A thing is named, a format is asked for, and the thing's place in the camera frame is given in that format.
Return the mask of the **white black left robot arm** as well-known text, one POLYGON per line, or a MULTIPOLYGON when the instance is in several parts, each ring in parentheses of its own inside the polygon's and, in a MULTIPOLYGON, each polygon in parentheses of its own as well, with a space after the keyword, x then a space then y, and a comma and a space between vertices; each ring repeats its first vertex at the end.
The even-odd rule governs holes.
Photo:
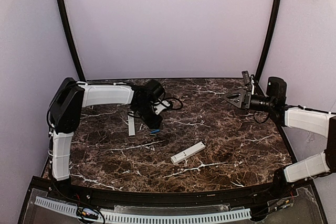
POLYGON ((156 80, 136 84, 129 82, 82 82, 66 78, 47 110, 47 124, 51 137, 51 176, 60 182, 70 178, 70 151, 75 131, 84 119, 101 118, 111 113, 109 107, 123 107, 122 119, 128 135, 135 136, 135 120, 142 120, 147 128, 158 130, 161 114, 173 104, 165 97, 165 90, 156 80))

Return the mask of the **white remote control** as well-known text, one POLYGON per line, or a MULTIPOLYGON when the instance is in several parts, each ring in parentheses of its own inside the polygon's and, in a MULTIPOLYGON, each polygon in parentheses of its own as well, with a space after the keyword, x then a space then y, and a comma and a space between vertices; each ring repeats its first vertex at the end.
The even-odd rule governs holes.
POLYGON ((174 156, 171 157, 171 162, 176 165, 179 164, 180 162, 188 159, 189 157, 199 153, 200 151, 205 149, 205 144, 203 142, 199 142, 183 151, 181 151, 178 154, 175 154, 174 156))

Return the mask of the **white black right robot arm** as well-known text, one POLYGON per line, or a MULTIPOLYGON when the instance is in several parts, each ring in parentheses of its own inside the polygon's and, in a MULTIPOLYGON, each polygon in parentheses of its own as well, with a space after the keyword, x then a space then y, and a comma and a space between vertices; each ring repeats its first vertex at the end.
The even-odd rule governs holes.
POLYGON ((269 77, 266 94, 257 94, 254 76, 243 73, 244 87, 225 93, 224 99, 242 110, 265 112, 266 118, 290 129, 323 136, 326 148, 315 155, 275 171, 273 184, 287 186, 299 180, 335 173, 335 113, 286 103, 287 83, 269 77))

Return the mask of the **grey remote battery cover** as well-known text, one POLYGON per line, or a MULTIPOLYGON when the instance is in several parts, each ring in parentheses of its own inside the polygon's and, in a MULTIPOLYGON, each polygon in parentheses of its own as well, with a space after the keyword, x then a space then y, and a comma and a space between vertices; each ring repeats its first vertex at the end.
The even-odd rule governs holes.
POLYGON ((129 136, 135 136, 135 122, 134 122, 134 114, 128 114, 128 132, 129 136))

